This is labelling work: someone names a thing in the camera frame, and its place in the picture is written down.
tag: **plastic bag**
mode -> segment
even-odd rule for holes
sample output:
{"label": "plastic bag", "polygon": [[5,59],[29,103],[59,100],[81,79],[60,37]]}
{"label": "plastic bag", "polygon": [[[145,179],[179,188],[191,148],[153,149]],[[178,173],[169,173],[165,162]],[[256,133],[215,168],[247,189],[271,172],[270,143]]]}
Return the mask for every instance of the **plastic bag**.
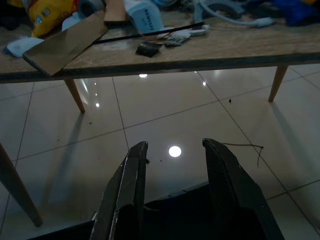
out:
{"label": "plastic bag", "polygon": [[24,0],[29,4],[28,15],[34,24],[32,37],[48,34],[77,10],[77,0]]}

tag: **white cable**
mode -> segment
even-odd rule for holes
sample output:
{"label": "white cable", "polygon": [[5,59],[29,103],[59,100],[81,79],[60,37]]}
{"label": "white cable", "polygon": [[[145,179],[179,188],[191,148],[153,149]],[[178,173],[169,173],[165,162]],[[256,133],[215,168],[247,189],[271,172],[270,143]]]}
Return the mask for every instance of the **white cable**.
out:
{"label": "white cable", "polygon": [[234,19],[231,19],[229,17],[223,16],[212,9],[210,9],[204,2],[204,0],[198,0],[201,7],[210,15],[220,18],[222,20],[225,20],[231,24],[236,24],[236,25],[243,25],[243,26],[249,26],[249,27],[255,27],[255,28],[262,28],[262,27],[267,27],[270,26],[274,23],[273,19],[271,17],[264,17],[264,18],[259,18],[253,21],[237,21]]}

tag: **blue cloth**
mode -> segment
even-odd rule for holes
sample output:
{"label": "blue cloth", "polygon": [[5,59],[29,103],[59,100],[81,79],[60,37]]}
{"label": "blue cloth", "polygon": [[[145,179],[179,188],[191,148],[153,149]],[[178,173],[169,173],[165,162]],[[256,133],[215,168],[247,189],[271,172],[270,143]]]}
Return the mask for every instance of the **blue cloth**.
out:
{"label": "blue cloth", "polygon": [[299,25],[302,21],[310,24],[320,22],[319,10],[301,0],[251,0],[254,5],[264,2],[272,2],[274,7],[281,10],[288,26]]}

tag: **floor tile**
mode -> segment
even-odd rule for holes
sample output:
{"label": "floor tile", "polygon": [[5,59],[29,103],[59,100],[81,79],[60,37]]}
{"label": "floor tile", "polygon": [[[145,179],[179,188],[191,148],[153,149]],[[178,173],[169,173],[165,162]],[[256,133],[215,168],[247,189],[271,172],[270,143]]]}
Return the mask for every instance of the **floor tile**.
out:
{"label": "floor tile", "polygon": [[[230,98],[252,90],[271,86],[276,67],[240,68],[226,70],[199,71],[218,99]],[[299,75],[288,68],[284,81]]]}
{"label": "floor tile", "polygon": [[113,79],[125,127],[217,100],[194,72]]}
{"label": "floor tile", "polygon": [[287,195],[267,201],[285,240],[319,240],[320,236]]}
{"label": "floor tile", "polygon": [[31,94],[0,101],[0,143],[11,160],[18,157]]}
{"label": "floor tile", "polygon": [[85,114],[80,113],[66,85],[32,94],[20,157],[122,128],[110,77],[83,79],[76,85]]}
{"label": "floor tile", "polygon": [[294,189],[319,178],[320,92],[303,78],[284,82],[273,103],[270,88],[222,101],[280,181]]}
{"label": "floor tile", "polygon": [[320,181],[292,191],[290,194],[320,234]]}
{"label": "floor tile", "polygon": [[54,80],[54,81],[37,81],[34,83],[33,91],[40,91],[43,89],[48,89],[52,87],[57,87],[60,85],[64,85],[65,82],[63,80]]}
{"label": "floor tile", "polygon": [[17,97],[32,92],[33,82],[0,84],[0,100]]}
{"label": "floor tile", "polygon": [[293,65],[293,66],[291,66],[291,68],[293,68],[301,76],[320,72],[320,64],[318,64],[318,63],[317,64]]}
{"label": "floor tile", "polygon": [[90,220],[127,152],[120,130],[19,160],[43,225],[35,227],[10,198],[0,239],[25,240]]}
{"label": "floor tile", "polygon": [[320,89],[320,72],[305,76],[304,78]]}
{"label": "floor tile", "polygon": [[[129,147],[148,141],[145,202],[177,193],[208,180],[203,138],[220,142],[247,144],[239,128],[220,103],[211,103],[192,110],[125,129]],[[181,148],[179,157],[171,157],[171,146]],[[267,166],[251,146],[229,148],[242,167],[269,198],[284,192]]]}

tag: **wooden table leg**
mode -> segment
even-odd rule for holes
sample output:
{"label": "wooden table leg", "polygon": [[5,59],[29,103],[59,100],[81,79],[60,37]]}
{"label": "wooden table leg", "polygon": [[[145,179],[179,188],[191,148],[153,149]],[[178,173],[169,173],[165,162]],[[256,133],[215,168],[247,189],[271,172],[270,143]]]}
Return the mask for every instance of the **wooden table leg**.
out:
{"label": "wooden table leg", "polygon": [[271,88],[271,92],[269,95],[269,102],[272,103],[275,99],[275,96],[278,92],[278,89],[280,87],[280,84],[282,82],[282,80],[284,79],[284,76],[286,74],[286,71],[288,69],[288,66],[278,66],[276,68],[276,72],[274,75],[274,79],[273,79],[273,83],[272,83],[272,88]]}
{"label": "wooden table leg", "polygon": [[37,227],[42,225],[41,217],[33,204],[15,166],[0,143],[0,182],[13,196],[20,207]]}
{"label": "wooden table leg", "polygon": [[80,109],[80,112],[84,113],[86,110],[85,110],[85,107],[81,101],[77,86],[75,84],[75,80],[68,79],[68,80],[64,80],[64,82],[65,82],[66,86],[68,87],[75,103],[77,104],[78,108]]}

